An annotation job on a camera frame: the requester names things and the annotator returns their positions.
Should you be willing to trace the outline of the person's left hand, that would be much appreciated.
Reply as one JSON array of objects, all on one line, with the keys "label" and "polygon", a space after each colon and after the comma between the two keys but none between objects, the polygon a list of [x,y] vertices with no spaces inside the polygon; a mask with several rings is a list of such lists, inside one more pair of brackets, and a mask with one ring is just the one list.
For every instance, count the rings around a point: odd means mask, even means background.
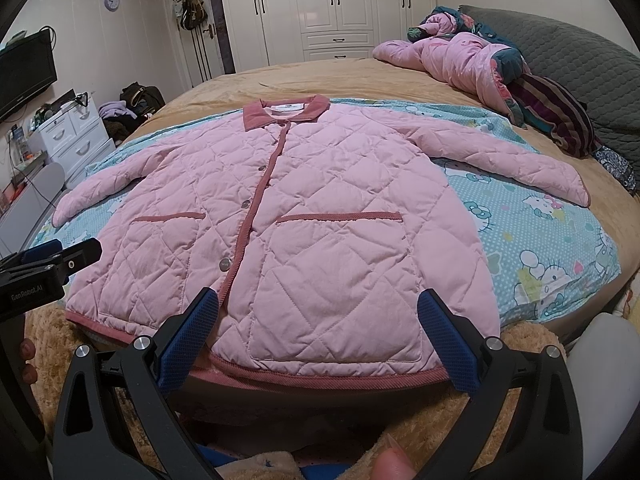
[{"label": "person's left hand", "polygon": [[20,356],[23,360],[22,379],[26,385],[34,384],[38,379],[36,368],[30,362],[36,355],[36,347],[34,343],[25,338],[20,344]]}]

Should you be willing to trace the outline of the person's right hand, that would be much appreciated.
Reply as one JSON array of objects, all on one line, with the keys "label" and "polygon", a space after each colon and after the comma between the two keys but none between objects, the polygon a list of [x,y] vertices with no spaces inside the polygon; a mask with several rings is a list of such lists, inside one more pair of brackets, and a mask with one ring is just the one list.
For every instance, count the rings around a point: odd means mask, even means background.
[{"label": "person's right hand", "polygon": [[416,476],[412,463],[399,448],[386,448],[373,462],[371,480],[412,480]]}]

